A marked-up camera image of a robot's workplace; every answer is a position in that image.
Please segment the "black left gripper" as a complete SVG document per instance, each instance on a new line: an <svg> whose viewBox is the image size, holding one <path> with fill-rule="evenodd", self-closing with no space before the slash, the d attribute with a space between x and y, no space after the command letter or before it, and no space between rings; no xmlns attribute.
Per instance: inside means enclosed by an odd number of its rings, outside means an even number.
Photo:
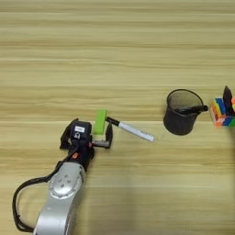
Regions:
<svg viewBox="0 0 235 235"><path fill-rule="evenodd" d="M61 150L69 150L70 149L70 135L71 128L67 127L61 136ZM113 128L112 124L109 122L106 128L106 141L104 140L96 140L89 141L87 143L80 143L75 152L71 155L69 161L76 162L83 166L85 170L88 169L90 161L95 157L95 148L104 148L110 149L113 140Z"/></svg>

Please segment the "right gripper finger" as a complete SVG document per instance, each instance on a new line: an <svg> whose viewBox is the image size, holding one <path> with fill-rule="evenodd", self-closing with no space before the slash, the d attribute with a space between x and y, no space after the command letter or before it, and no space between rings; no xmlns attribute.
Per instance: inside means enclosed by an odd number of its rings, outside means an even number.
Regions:
<svg viewBox="0 0 235 235"><path fill-rule="evenodd" d="M224 88L224 93L223 93L223 101L224 101L224 105L226 108L226 114L228 116L235 116L235 112L233 111L233 108L232 108L231 99L232 99L232 93L229 87L226 85Z"/></svg>

